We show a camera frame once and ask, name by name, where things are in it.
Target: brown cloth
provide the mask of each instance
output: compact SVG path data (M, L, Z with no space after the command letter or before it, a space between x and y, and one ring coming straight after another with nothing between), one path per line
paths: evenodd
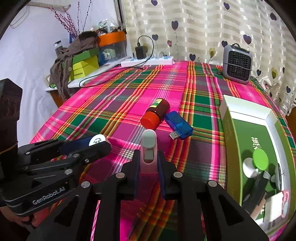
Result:
M81 33L68 48L62 49L54 65L50 69L50 84L55 84L63 101L70 98L68 90L68 81L70 76L70 67L72 68L73 55L79 54L85 50L97 48L97 33L87 31Z

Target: blue usb drive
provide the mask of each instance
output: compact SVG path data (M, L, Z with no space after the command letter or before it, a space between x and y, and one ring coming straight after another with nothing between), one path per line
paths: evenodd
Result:
M193 128L176 112L172 111L165 115L165 122L173 129L170 137L174 140L180 137L184 140L192 135Z

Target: green box lid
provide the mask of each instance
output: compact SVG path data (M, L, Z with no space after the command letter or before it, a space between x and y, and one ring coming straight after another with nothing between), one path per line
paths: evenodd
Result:
M73 59L72 59L72 64L76 64L80 61L83 61L85 59L88 59L88 58L90 58L94 55L98 55L98 54L99 54L99 48L86 50L80 54L74 55Z

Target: bottle label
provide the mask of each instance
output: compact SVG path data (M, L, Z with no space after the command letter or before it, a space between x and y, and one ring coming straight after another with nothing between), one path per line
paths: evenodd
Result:
M154 101L154 103L153 103L152 105L149 106L149 108L150 108L150 107L154 107L154 108L157 107L157 106L160 104L161 101L162 101L162 99L156 99L156 100Z

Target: pink plaid tablecloth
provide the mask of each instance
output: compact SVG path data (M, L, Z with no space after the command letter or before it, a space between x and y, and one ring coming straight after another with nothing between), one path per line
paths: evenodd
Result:
M73 140L98 133L108 137L111 153L89 165L82 177L92 183L105 180L120 171L139 148L144 128L140 118L157 98L170 103L194 129L184 141L171 140L172 130L162 122L156 130L158 147L168 161L194 180L214 179L226 186L226 149L219 106L223 94L272 108L287 135L291 151L295 144L285 118L256 81L234 83L216 74L221 66L177 61L172 66L145 66L119 73L100 75L110 80L91 88L82 88L44 124L32 142L58 138ZM122 202L120 240L177 240L177 213L174 201L164 201L156 177L140 179L135 201ZM282 229L270 235L276 239Z

